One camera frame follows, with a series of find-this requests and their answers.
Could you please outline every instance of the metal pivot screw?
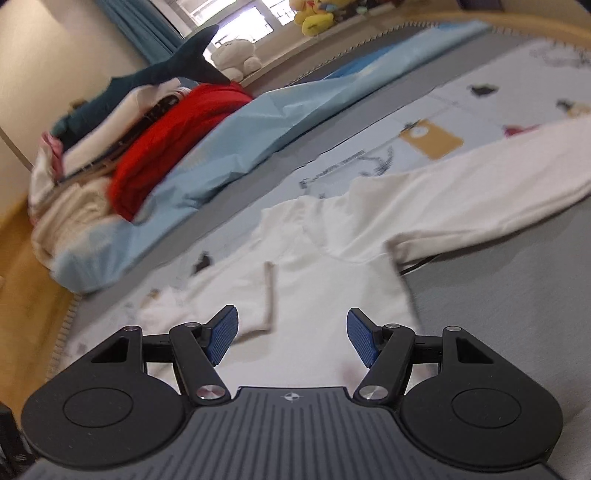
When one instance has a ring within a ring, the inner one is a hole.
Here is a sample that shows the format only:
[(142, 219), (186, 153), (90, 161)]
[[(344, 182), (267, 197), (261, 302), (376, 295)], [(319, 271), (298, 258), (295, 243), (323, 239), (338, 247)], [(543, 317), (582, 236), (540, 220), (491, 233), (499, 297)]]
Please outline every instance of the metal pivot screw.
[(219, 385), (204, 385), (197, 389), (197, 396), (201, 400), (217, 400), (226, 394), (226, 389)]
[(388, 396), (388, 390), (381, 385), (366, 385), (359, 390), (365, 400), (382, 400)]

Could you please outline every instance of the window sill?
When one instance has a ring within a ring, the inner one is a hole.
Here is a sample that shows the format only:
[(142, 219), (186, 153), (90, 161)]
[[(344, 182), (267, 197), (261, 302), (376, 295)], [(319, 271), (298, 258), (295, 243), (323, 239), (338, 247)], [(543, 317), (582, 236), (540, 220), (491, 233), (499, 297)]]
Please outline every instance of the window sill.
[(334, 35), (337, 35), (349, 28), (358, 25), (363, 22), (367, 22), (373, 17), (377, 17), (379, 15), (387, 14), (391, 11), (395, 10), (395, 7), (391, 3), (383, 4), (378, 7), (372, 8), (368, 11), (365, 15), (356, 15), (355, 17), (349, 18), (344, 22), (335, 25), (332, 28), (329, 28), (327, 31), (321, 33), (320, 35), (316, 35), (315, 37), (304, 37), (296, 42), (295, 44), (291, 45), (290, 48), (284, 50), (280, 54), (274, 56), (270, 60), (266, 61), (260, 70), (257, 70), (253, 74), (250, 74), (248, 77), (244, 78), (241, 81), (241, 85), (246, 87), (253, 83), (254, 81), (260, 79), (263, 75), (270, 72), (272, 69), (276, 68), (277, 66), (281, 65), (285, 61), (289, 60), (290, 58), (294, 57), (295, 55), (313, 47), (314, 45), (318, 44), (319, 42), (330, 38)]

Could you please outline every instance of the clothing pile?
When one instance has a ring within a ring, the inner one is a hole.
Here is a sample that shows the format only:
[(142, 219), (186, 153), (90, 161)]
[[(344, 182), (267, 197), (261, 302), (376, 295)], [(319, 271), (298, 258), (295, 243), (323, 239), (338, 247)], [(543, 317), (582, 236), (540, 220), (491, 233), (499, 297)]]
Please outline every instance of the clothing pile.
[(28, 200), (33, 248), (48, 268), (98, 222), (113, 215), (131, 222), (168, 172), (252, 100), (237, 83), (190, 90), (173, 78), (137, 86), (111, 108), (118, 80), (99, 97), (103, 105), (95, 99), (41, 136)]

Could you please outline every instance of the window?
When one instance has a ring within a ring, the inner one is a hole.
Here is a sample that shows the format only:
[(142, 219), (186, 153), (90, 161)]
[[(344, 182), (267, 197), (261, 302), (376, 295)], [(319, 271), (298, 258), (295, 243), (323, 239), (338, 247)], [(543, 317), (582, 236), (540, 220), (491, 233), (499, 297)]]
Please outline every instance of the window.
[(296, 16), (290, 8), (290, 0), (262, 0), (269, 7), (275, 18), (281, 22), (281, 25), (287, 25)]
[(238, 15), (232, 15), (231, 18), (227, 18), (220, 25), (220, 29), (216, 36), (213, 37), (212, 43), (214, 46), (219, 47), (223, 43), (236, 38), (245, 38), (254, 43), (271, 32), (273, 32), (273, 29), (261, 12), (254, 6), (247, 6), (244, 10), (239, 11)]
[(220, 26), (204, 52), (207, 61), (211, 61), (212, 53), (223, 43), (236, 38), (245, 38), (253, 43), (270, 41), (281, 34), (295, 17), (289, 0), (151, 1), (173, 24), (181, 22), (187, 27), (181, 32), (183, 34), (201, 26)]

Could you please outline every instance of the light blue blanket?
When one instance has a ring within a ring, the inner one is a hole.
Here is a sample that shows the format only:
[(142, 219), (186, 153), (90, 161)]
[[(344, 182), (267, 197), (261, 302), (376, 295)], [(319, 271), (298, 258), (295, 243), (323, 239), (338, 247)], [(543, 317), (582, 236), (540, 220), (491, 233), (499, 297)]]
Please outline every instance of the light blue blanket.
[(57, 257), (53, 278), (78, 293), (113, 284), (224, 185), (328, 117), (489, 28), (481, 22), (429, 28), (358, 72), (261, 95), (181, 160), (151, 193), (134, 223), (120, 219), (99, 225)]

